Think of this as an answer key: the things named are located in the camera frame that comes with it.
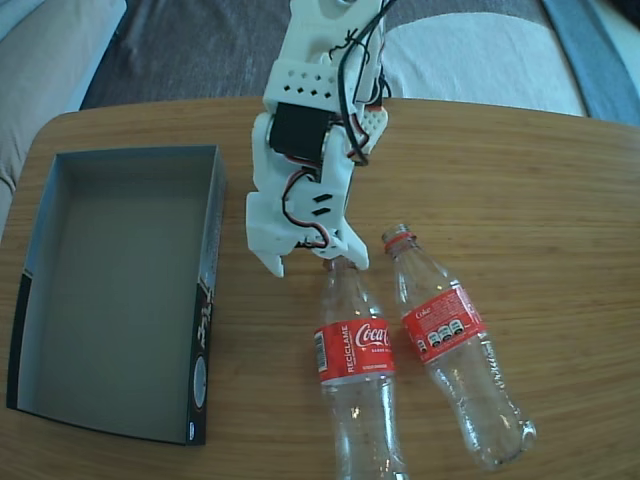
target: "cardboard box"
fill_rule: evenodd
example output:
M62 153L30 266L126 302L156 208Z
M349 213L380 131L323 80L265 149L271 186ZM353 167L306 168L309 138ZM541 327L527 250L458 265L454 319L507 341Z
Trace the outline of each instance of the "cardboard box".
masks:
M215 146L56 156L17 300L9 408L205 443L224 187Z

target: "plastic bottle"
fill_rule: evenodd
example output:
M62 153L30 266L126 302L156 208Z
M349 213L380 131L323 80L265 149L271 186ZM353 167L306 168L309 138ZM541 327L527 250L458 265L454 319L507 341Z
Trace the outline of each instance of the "plastic bottle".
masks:
M333 418L336 478L408 480L395 427L394 364L387 322L355 266L329 270L316 360Z
M406 225L382 240L393 258L403 324L455 411L467 449L488 470L516 459L532 446L536 429L509 397L489 334L466 292Z

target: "bottle label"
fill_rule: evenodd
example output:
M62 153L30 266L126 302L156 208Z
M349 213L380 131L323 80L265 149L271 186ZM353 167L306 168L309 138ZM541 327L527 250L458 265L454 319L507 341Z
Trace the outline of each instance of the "bottle label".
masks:
M423 363L485 330L467 292L460 286L438 295L402 319Z
M338 322L316 330L320 380L394 371L389 325L382 318Z

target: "couch cushion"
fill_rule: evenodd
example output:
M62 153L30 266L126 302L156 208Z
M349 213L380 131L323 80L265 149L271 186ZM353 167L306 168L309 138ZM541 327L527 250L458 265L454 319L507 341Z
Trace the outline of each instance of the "couch cushion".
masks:
M454 13L387 34L394 96L584 115L580 91L547 27L493 13Z
M598 16L595 0L543 3L573 66L589 115L640 126L638 90Z
M124 0L47 1L0 42L0 181L12 190L35 135L67 110L125 8Z
M0 40L44 0L0 0Z
M605 0L596 0L594 6L640 96L640 17L636 27Z
M128 6L83 108L262 96L291 17L289 0L128 0ZM466 11L546 21L539 0L401 0L385 22L392 29Z

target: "wooden table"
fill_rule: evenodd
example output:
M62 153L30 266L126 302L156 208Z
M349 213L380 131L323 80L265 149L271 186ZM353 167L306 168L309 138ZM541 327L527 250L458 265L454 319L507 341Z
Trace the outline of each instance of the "wooden table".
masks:
M392 100L348 216L394 329L399 435L411 478L476 479L453 414L401 331L380 234L410 223L457 271L539 433L493 478L640 476L640 131L539 112ZM208 444L119 438L0 410L0 478L329 479L333 437L312 333L324 275L308 253L277 280L247 250L258 99L59 117L36 139L0 248L0 394L18 280L45 176L60 151L217 143L228 168Z

